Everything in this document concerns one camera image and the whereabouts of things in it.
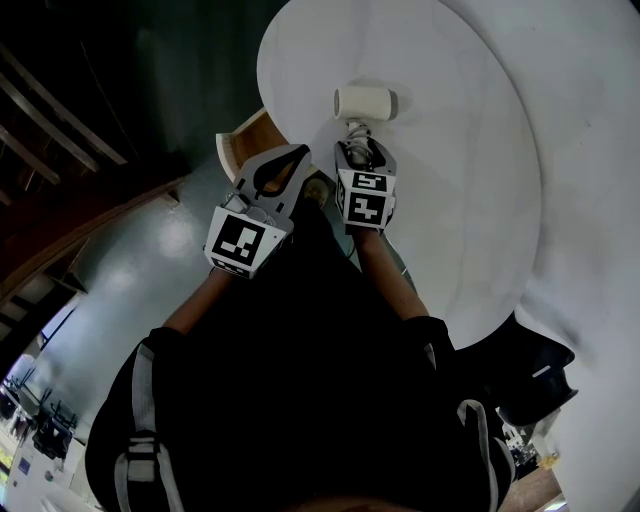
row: wooden beam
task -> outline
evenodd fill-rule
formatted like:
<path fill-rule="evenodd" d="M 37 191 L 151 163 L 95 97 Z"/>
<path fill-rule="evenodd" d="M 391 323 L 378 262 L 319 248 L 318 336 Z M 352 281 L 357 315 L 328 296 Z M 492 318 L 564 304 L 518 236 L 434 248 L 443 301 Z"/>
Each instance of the wooden beam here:
<path fill-rule="evenodd" d="M 18 297 L 17 295 L 11 297 L 11 302 L 13 302 L 19 308 L 24 309 L 25 311 L 31 311 L 35 307 L 35 304 L 32 304 L 28 300 L 23 299 L 22 297 Z"/>
<path fill-rule="evenodd" d="M 86 151 L 62 133 L 56 125 L 49 121 L 42 113 L 34 107 L 16 87 L 0 73 L 0 89 L 7 93 L 13 102 L 27 114 L 40 128 L 47 132 L 58 144 L 75 156 L 89 169 L 96 172 L 100 170 L 100 165 L 91 158 Z"/>
<path fill-rule="evenodd" d="M 56 115 L 69 123 L 75 130 L 80 132 L 96 149 L 107 155 L 114 163 L 118 165 L 126 164 L 127 161 L 120 156 L 111 146 L 104 142 L 100 137 L 93 133 L 87 126 L 74 116 L 67 108 L 55 99 L 44 86 L 36 80 L 36 78 L 20 64 L 13 54 L 7 50 L 7 47 L 0 43 L 0 55 L 16 70 L 20 77 L 31 87 L 49 106 L 55 111 Z"/>
<path fill-rule="evenodd" d="M 60 183 L 60 176 L 53 172 L 42 160 L 35 156 L 31 151 L 25 148 L 18 139 L 11 135 L 4 126 L 0 124 L 0 140 L 2 140 L 7 146 L 9 146 L 14 153 L 22 158 L 27 164 L 33 167 L 36 171 L 42 174 L 43 177 L 48 179 L 54 185 Z"/>
<path fill-rule="evenodd" d="M 126 164 L 90 173 L 16 201 L 0 211 L 0 306 L 101 226 L 174 189 L 184 159 Z"/>
<path fill-rule="evenodd" d="M 13 329 L 16 325 L 18 325 L 18 321 L 14 320 L 11 317 L 8 317 L 3 313 L 0 313 L 0 324 L 4 324 L 7 327 L 10 327 L 11 329 Z"/>

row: floor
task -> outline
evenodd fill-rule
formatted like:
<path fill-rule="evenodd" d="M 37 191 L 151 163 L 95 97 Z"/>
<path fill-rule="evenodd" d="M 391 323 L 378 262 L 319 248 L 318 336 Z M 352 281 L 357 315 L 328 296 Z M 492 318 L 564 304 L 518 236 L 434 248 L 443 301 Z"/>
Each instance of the floor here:
<path fill-rule="evenodd" d="M 222 7 L 215 23 L 213 8 L 203 12 L 198 1 L 137 0 L 127 14 L 130 29 L 140 27 L 132 49 L 135 87 L 161 92 L 139 105 L 141 115 L 160 120 L 159 149 L 182 151 L 194 170 L 179 189 L 179 205 L 158 199 L 92 238 L 78 268 L 89 293 L 37 360 L 30 386 L 54 388 L 54 398 L 80 416 L 80 438 L 134 347 L 209 272 L 202 247 L 230 184 L 215 154 L 215 133 L 233 130 L 260 108 L 255 58 L 281 3 Z M 328 216 L 346 249 L 337 212 L 329 208 Z"/>

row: chair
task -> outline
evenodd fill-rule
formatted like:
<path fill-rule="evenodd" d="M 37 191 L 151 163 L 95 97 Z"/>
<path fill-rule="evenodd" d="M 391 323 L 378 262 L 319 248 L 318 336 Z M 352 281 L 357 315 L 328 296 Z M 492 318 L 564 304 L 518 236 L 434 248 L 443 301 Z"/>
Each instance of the chair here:
<path fill-rule="evenodd" d="M 564 372 L 575 354 L 521 326 L 513 313 L 490 336 L 458 354 L 466 374 L 484 386 L 510 425 L 537 423 L 578 394 Z"/>

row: white wall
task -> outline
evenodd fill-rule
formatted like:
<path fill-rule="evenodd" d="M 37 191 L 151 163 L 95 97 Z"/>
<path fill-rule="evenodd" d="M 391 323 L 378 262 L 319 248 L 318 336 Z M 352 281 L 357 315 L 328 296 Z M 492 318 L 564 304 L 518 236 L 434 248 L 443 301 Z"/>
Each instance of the white wall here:
<path fill-rule="evenodd" d="M 572 345 L 552 435 L 572 512 L 640 485 L 640 16 L 628 0 L 443 0 L 511 76 L 537 140 L 543 224 L 519 319 Z"/>

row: wooden surface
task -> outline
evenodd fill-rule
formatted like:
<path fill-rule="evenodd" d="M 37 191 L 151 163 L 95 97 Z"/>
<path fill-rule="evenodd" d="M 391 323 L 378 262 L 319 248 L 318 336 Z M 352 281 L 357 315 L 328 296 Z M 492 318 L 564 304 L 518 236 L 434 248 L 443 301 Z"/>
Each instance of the wooden surface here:
<path fill-rule="evenodd" d="M 511 485 L 500 512 L 534 512 L 561 493 L 553 471 L 538 468 Z"/>
<path fill-rule="evenodd" d="M 107 222 L 172 190 L 186 163 L 164 155 L 63 182 L 0 211 L 0 306 Z"/>
<path fill-rule="evenodd" d="M 249 158 L 259 155 L 264 151 L 289 144 L 280 130 L 273 124 L 269 113 L 262 109 L 245 123 L 234 130 L 231 145 L 236 158 L 238 168 L 242 169 Z M 280 190 L 283 181 L 289 174 L 290 168 L 285 167 L 282 172 L 265 185 L 265 190 L 276 192 Z M 312 175 L 317 168 L 311 166 L 307 176 Z"/>
<path fill-rule="evenodd" d="M 263 111 L 251 123 L 240 126 L 234 132 L 231 144 L 238 167 L 242 168 L 252 156 L 289 143 L 273 124 L 269 114 Z"/>

